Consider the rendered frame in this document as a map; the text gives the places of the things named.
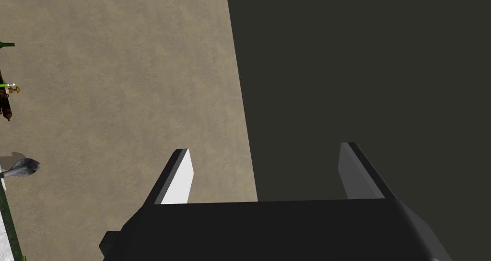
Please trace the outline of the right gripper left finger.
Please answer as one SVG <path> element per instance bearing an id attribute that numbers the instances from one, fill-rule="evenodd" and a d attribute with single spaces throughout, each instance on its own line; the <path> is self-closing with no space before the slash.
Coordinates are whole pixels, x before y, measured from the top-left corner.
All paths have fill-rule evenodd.
<path id="1" fill-rule="evenodd" d="M 193 177 L 194 170 L 189 149 L 176 149 L 152 187 L 144 205 L 186 204 Z"/>

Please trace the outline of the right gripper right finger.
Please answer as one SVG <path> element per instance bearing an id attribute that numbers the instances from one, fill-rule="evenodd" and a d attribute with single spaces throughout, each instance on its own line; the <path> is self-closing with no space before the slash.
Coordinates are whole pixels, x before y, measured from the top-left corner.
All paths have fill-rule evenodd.
<path id="1" fill-rule="evenodd" d="M 338 171 L 348 199 L 396 198 L 354 142 L 340 144 Z"/>

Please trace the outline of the dark brown bottle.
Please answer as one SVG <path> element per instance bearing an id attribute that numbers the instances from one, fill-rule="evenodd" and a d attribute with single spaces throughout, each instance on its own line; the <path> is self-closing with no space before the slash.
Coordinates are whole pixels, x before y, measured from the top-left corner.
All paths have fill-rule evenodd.
<path id="1" fill-rule="evenodd" d="M 14 92 L 19 94 L 20 87 L 14 83 L 6 83 L 0 71 L 0 114 L 3 115 L 7 121 L 12 119 L 12 108 L 9 103 L 9 96 L 14 94 Z"/>

